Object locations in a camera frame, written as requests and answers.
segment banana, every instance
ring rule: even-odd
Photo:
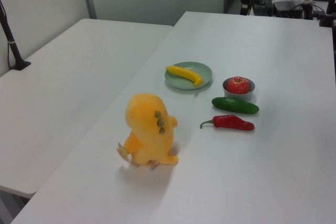
[[[197,87],[197,86],[199,86],[203,83],[202,76],[200,76],[198,73],[196,73],[192,70],[189,70],[189,69],[186,69],[186,68],[181,68],[181,67],[178,67],[178,66],[168,66],[168,67],[166,67],[166,70],[169,73],[176,74],[178,76],[181,76],[181,77],[184,77],[184,78],[187,78],[187,79],[193,81],[195,87]]]

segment plush dinosaur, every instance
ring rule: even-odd
[[[128,154],[131,154],[139,165],[175,164],[178,161],[177,156],[168,155],[177,120],[168,115],[157,95],[134,95],[126,108],[126,122],[131,133],[124,146],[118,145],[117,151],[122,158],[129,162]]]

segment plate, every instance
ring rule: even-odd
[[[202,63],[199,62],[193,62],[193,61],[188,61],[188,62],[181,62],[177,63],[174,66],[178,66],[181,68],[186,68],[191,71],[194,71],[202,76],[203,83],[197,87],[194,86],[194,83],[187,79],[183,78],[181,76],[177,76],[175,74],[169,73],[166,71],[165,73],[165,78],[167,82],[177,88],[177,89],[185,89],[185,90],[192,90],[192,89],[199,89],[201,87],[204,87],[207,85],[211,80],[212,80],[212,71],[211,69]]]

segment gray bowl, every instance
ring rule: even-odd
[[[246,94],[233,94],[233,93],[226,90],[230,79],[231,78],[226,79],[223,82],[224,96],[225,97],[230,97],[230,98],[235,98],[235,99],[240,99],[240,100],[244,100],[244,101],[251,100],[253,91],[256,87],[254,82],[252,82],[250,79],[246,78],[246,80],[248,81],[248,85],[249,85],[249,91]]]

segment red apple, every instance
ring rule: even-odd
[[[232,77],[227,84],[226,90],[233,94],[246,94],[249,91],[248,81],[243,77]]]

